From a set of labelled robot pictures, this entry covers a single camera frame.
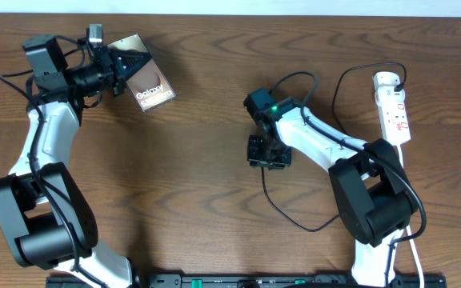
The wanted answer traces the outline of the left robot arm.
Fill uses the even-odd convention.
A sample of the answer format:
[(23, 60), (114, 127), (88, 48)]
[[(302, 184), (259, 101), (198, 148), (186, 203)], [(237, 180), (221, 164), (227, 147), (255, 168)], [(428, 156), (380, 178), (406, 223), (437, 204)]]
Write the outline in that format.
[(94, 214), (68, 170), (86, 99), (120, 95), (151, 56), (144, 46), (109, 45), (88, 34), (74, 41), (69, 66), (55, 34), (22, 44), (30, 68), (21, 94), (30, 128), (22, 153), (0, 178), (0, 228), (17, 264), (67, 272), (92, 287), (146, 287), (129, 258), (98, 238)]

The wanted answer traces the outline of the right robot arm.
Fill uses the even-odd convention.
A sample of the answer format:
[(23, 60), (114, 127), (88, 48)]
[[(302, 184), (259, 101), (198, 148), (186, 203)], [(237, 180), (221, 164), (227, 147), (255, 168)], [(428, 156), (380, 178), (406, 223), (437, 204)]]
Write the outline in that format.
[(380, 138), (365, 142), (317, 119), (301, 102), (275, 101), (260, 88), (243, 102), (259, 130), (250, 136), (247, 160), (262, 170), (281, 170), (298, 150), (329, 176), (339, 218), (355, 238), (351, 275), (362, 286), (387, 287), (395, 279), (394, 256), (411, 216), (424, 212), (394, 147)]

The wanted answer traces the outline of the white charger adapter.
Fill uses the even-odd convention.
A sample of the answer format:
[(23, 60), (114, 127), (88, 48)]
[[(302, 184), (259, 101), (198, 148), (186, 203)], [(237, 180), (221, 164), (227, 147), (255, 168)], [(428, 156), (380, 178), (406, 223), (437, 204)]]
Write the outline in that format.
[(382, 86), (397, 86), (400, 84), (400, 78), (396, 73), (389, 71), (380, 71), (373, 77), (374, 88), (377, 90)]

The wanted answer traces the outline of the white power strip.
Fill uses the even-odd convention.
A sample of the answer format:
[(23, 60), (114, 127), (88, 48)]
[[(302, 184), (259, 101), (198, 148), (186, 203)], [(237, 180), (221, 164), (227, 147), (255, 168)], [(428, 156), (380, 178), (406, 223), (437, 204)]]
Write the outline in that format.
[(375, 92), (383, 138), (393, 146), (411, 140), (404, 100), (405, 91), (395, 91), (394, 86), (380, 86)]

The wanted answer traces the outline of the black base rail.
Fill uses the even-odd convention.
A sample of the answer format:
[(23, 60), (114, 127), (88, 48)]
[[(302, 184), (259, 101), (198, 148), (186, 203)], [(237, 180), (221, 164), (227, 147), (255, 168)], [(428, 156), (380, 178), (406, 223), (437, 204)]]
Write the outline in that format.
[[(446, 288), (447, 280), (441, 275), (424, 276), (424, 287)], [(316, 274), (305, 276), (182, 276), (179, 274), (151, 275), (145, 284), (151, 288), (238, 288), (238, 287), (367, 287), (360, 286), (350, 274)], [(74, 276), (53, 276), (46, 279), (45, 287), (92, 287)], [(414, 288), (419, 286), (419, 277), (395, 275), (388, 287)]]

